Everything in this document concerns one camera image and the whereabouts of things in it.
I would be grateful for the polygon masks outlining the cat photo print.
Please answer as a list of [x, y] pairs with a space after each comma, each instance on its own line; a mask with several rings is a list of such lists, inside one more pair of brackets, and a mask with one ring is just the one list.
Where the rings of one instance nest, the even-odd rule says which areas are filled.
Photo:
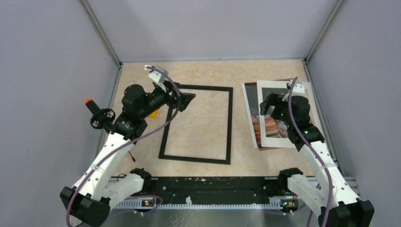
[[242, 89], [254, 148], [294, 148], [282, 121], [274, 120], [269, 115], [260, 119], [257, 83], [243, 83]]

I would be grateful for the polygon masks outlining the black picture frame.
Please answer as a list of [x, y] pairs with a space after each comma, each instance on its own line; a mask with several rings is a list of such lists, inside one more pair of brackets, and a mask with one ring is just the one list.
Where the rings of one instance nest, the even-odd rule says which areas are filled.
[[227, 119], [227, 145], [225, 159], [211, 159], [211, 158], [199, 158], [199, 157], [182, 157], [166, 155], [165, 148], [168, 139], [168, 133], [170, 125], [164, 128], [162, 142], [158, 158], [164, 160], [174, 161], [185, 161], [195, 163], [206, 163], [206, 164], [218, 164], [218, 165], [230, 165], [231, 164], [231, 147], [232, 147], [232, 116], [233, 116], [233, 97], [234, 89], [232, 87], [219, 87], [219, 86], [205, 86], [205, 85], [178, 85], [179, 89], [194, 89], [194, 90], [206, 90], [206, 91], [222, 91], [228, 92], [228, 119]]

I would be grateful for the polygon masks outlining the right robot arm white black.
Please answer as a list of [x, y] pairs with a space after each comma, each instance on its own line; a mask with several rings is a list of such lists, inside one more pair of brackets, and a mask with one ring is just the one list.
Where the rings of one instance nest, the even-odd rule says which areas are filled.
[[318, 182], [314, 186], [297, 168], [280, 171], [278, 191], [296, 194], [317, 216], [321, 227], [367, 227], [375, 209], [369, 200], [362, 200], [345, 180], [334, 163], [324, 137], [310, 118], [309, 100], [304, 96], [269, 93], [260, 103], [260, 114], [282, 121], [288, 138], [307, 161]]

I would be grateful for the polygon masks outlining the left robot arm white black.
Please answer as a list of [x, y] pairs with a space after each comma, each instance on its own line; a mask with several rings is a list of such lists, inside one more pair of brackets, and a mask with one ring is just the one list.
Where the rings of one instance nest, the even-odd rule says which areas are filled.
[[150, 93], [138, 84], [128, 86], [119, 116], [110, 108], [99, 108], [91, 99], [86, 101], [92, 113], [92, 127], [105, 130], [108, 137], [82, 177], [72, 187], [64, 187], [60, 193], [67, 212], [67, 226], [88, 224], [99, 227], [118, 203], [135, 193], [150, 193], [152, 183], [141, 173], [128, 174], [110, 189], [106, 186], [125, 154], [139, 140], [150, 136], [145, 131], [146, 118], [164, 105], [182, 112], [194, 98], [195, 94], [181, 92], [176, 84], [167, 81], [162, 86], [155, 85]]

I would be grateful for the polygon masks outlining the white photo mat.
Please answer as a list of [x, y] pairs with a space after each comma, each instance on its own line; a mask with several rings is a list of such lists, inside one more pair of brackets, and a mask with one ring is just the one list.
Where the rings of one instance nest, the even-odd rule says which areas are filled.
[[[288, 93], [287, 83], [290, 80], [258, 80], [257, 81], [257, 94], [258, 103], [262, 103], [267, 95], [272, 92], [279, 95], [286, 95]], [[323, 130], [320, 118], [318, 116], [316, 104], [314, 101], [314, 93], [312, 90], [311, 83], [300, 82], [305, 88], [303, 94], [309, 101], [311, 110], [309, 116], [311, 117], [310, 122], [313, 123], [320, 131]], [[291, 143], [287, 134], [287, 127], [283, 122], [274, 120], [270, 114], [274, 110], [274, 107], [270, 107], [265, 116], [258, 114], [257, 117], [260, 125], [261, 135], [261, 146], [267, 148], [295, 148], [295, 145]]]

